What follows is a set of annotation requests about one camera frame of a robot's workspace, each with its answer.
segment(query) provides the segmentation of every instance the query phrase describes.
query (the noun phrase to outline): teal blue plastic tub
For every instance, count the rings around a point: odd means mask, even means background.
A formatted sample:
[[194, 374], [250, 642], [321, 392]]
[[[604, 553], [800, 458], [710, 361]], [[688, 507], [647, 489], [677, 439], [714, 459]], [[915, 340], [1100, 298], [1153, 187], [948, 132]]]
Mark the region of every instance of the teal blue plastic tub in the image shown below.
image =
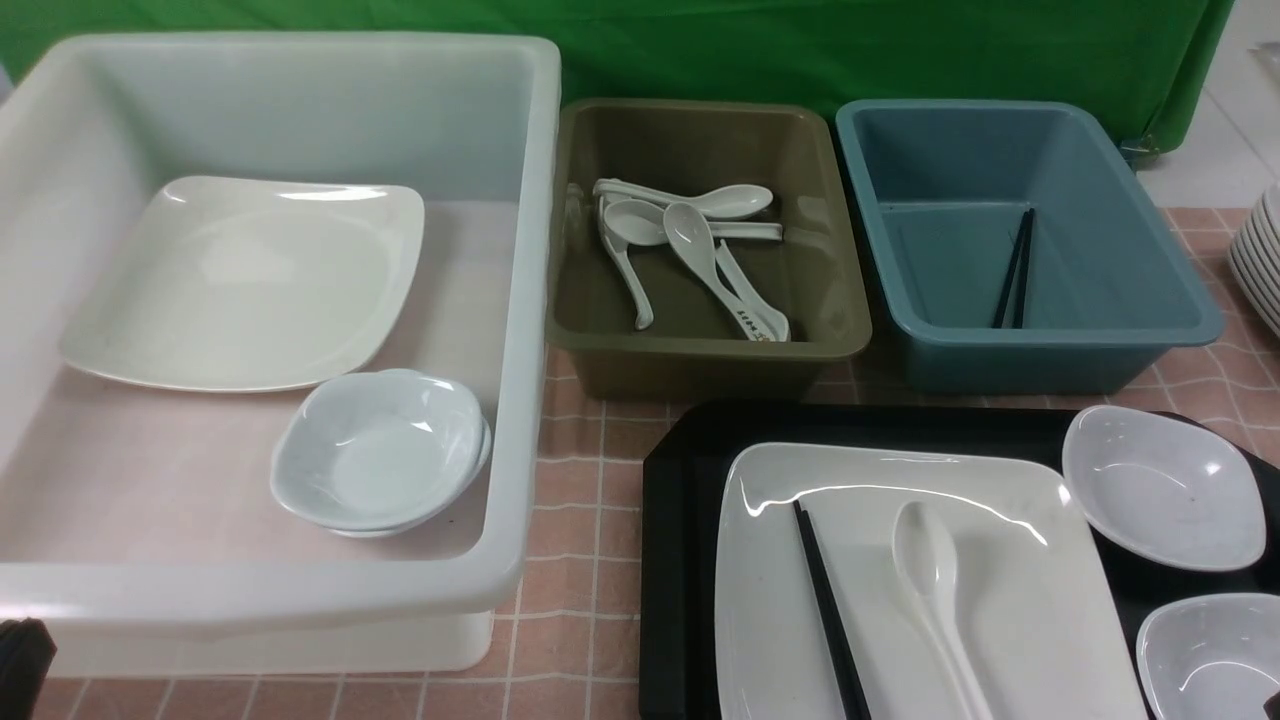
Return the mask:
[[[916, 389], [1114, 392], [1170, 347], [1221, 334], [1160, 211], [1079, 108], [864, 100], [836, 131]], [[993, 329], [1028, 208], [1024, 327]]]

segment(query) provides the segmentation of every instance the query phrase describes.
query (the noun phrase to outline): pink tiled countertop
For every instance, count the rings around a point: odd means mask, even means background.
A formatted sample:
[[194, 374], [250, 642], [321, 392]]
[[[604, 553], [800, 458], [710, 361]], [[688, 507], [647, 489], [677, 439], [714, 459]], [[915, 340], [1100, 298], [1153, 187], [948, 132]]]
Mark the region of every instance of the pink tiled countertop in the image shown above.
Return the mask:
[[[1171, 225], [1226, 314], [1211, 347], [1174, 350], [1110, 397], [922, 397], [873, 347], [832, 368], [817, 402], [1175, 410], [1280, 462], [1280, 341], [1226, 268], [1247, 211], [1179, 208]], [[497, 612], [493, 648], [463, 673], [50, 680], [41, 720], [635, 719], [640, 461], [684, 406], [598, 402], [550, 351], [529, 564]]]

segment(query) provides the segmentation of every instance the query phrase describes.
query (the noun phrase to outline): black object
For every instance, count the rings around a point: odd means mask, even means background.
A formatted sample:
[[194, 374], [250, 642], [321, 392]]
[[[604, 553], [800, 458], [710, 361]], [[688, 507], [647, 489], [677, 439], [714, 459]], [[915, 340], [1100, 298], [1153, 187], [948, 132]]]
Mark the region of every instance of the black object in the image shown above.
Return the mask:
[[840, 605], [831, 589], [831, 578], [827, 577], [827, 564], [822, 559], [822, 547], [818, 546], [818, 536], [813, 532], [813, 521], [799, 500], [792, 502], [791, 507], [796, 511], [800, 543], [804, 546], [805, 562], [809, 564], [809, 579], [813, 582], [813, 594], [818, 601], [818, 615], [822, 618], [822, 632], [827, 635], [827, 650], [831, 652], [831, 665], [836, 673], [836, 684], [840, 687], [840, 702], [845, 706], [845, 717], [870, 720], [872, 714], [867, 708], [863, 682], [858, 678], [858, 666], [854, 664], [854, 651], [849, 647], [849, 633], [845, 632], [845, 621], [840, 619]]
[[0, 720], [32, 717], [56, 651], [40, 620], [0, 623]]
[[[1060, 471], [1062, 438], [1074, 416], [1070, 410], [749, 401], [712, 402], [689, 411], [644, 462], [641, 716], [721, 717], [716, 542], [728, 468], [742, 450], [776, 441], [959, 452], [1029, 460]], [[1270, 530], [1267, 551], [1252, 568], [1234, 573], [1178, 570], [1093, 533], [1130, 653], [1142, 621], [1162, 605], [1219, 592], [1280, 593], [1280, 552], [1275, 551], [1280, 546], [1280, 470], [1249, 452], [1244, 456], [1258, 479]]]
[[1030, 277], [1032, 265], [1032, 233], [1036, 227], [1036, 209], [1028, 208], [1023, 213], [1023, 219], [1018, 223], [1018, 237], [1014, 240], [1014, 251], [1009, 254], [1009, 269], [1005, 270], [1005, 283], [1000, 288], [1000, 301], [996, 304], [996, 318], [991, 322], [992, 328], [1005, 327], [1005, 311], [1009, 307], [1009, 293], [1014, 288], [1014, 277], [1018, 275], [1018, 305], [1014, 307], [1014, 327], [1023, 327], [1023, 314], [1027, 310], [1027, 282]]

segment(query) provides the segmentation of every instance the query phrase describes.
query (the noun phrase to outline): olive green plastic tub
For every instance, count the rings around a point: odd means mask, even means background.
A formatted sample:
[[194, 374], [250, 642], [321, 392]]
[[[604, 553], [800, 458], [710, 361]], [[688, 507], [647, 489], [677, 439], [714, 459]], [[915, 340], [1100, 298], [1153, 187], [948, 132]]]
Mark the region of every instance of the olive green plastic tub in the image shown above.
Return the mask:
[[[840, 167], [827, 124], [792, 106], [585, 100], [561, 114], [548, 341], [588, 395], [605, 400], [799, 397], [872, 336]], [[749, 342], [669, 247], [631, 247], [654, 322], [635, 306], [595, 229], [591, 187], [621, 178], [678, 195], [758, 183], [753, 219], [782, 243], [730, 241], [744, 272], [791, 322], [792, 342]]]

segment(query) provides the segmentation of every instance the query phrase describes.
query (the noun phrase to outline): plastic tub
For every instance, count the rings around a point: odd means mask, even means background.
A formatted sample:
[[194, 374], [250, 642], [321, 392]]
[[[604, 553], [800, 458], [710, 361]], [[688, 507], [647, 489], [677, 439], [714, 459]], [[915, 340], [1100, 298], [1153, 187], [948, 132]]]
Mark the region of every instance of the plastic tub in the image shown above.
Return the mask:
[[[541, 415], [559, 56], [538, 38], [182, 33], [70, 40], [0, 108], [0, 616], [55, 674], [454, 669], [520, 579]], [[370, 369], [472, 388], [486, 471], [387, 541], [292, 518], [270, 452], [305, 393], [91, 378], [58, 338], [183, 176], [389, 183], [426, 201]]]
[[[836, 115], [888, 310], [924, 392], [1105, 393], [1222, 315], [1102, 127], [1052, 102], [867, 100]], [[991, 323], [1023, 211], [1023, 329]]]
[[[801, 108], [588, 100], [561, 114], [547, 337], [584, 389], [608, 400], [797, 397], [870, 340], [858, 252], [827, 124]], [[733, 242], [795, 342], [741, 340], [668, 247], [630, 251], [653, 304], [648, 329], [595, 229], [591, 187], [616, 177], [682, 195], [732, 183], [773, 190], [781, 245]]]

